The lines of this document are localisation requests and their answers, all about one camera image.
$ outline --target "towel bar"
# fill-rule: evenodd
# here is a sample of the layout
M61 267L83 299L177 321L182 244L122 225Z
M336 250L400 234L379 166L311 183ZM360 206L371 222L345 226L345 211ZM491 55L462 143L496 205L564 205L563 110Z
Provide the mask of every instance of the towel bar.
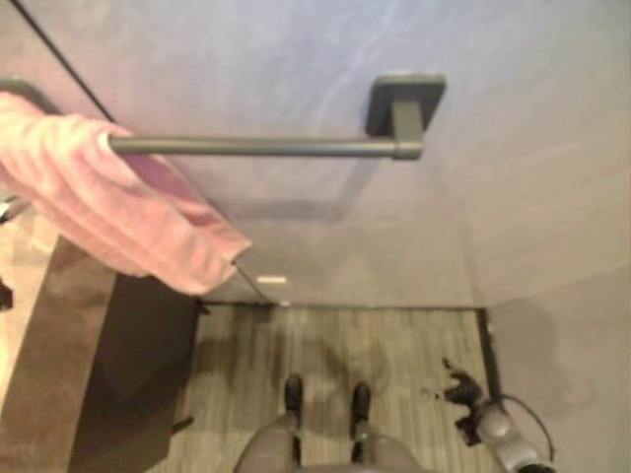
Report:
M111 136L120 155L176 154L267 157L385 158L418 160L427 129L445 91L441 75L393 74L373 84L365 139L210 138L172 136ZM0 80L0 91L19 94L49 113L52 102L21 79Z

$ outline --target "pink towel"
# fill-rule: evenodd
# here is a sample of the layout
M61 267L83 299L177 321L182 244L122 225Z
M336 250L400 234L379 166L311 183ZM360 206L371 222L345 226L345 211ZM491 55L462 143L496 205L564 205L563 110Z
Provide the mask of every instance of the pink towel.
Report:
M109 134L129 132L0 93L0 179L117 271L188 294L226 281L251 243L164 157L122 158Z

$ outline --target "wall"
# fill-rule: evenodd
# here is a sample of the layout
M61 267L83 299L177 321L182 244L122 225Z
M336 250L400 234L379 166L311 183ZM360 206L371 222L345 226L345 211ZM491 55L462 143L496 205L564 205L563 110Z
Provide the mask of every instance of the wall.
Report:
M541 415L562 472L631 467L630 285L626 267L490 308L503 388Z

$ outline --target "floor mat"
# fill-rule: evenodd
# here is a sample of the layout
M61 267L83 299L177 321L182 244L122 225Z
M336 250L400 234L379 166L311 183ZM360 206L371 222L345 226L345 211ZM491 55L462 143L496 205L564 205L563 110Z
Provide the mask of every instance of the floor mat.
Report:
M282 406L291 372L305 381L303 463L347 462L350 394L374 390L372 423L402 439L428 469L488 473L454 422L466 410L431 399L451 385L448 357L486 385L474 310L217 306L200 319L183 412L195 422L174 436L152 473L230 473L252 433Z

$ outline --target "metal object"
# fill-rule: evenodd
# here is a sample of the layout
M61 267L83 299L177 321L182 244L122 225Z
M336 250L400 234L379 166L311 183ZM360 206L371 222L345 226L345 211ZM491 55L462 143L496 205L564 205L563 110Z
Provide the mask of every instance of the metal object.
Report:
M391 157L395 160L418 160L423 151L423 132L434 116L445 87L445 77L440 75L398 74L378 78L370 96L366 132L372 138L368 139L111 136L109 143L120 155ZM19 79L0 81L0 91L21 95L50 113L59 112L42 93Z
M495 461L506 473L540 471L553 473L536 449L522 434L510 414L500 403L486 397L484 391L467 372L443 359L450 376L457 385L445 390L445 399L466 406L469 414L456 422L464 442L468 446L484 443Z
M22 212L24 212L31 203L17 195L11 196L4 202L0 203L0 225L12 221Z

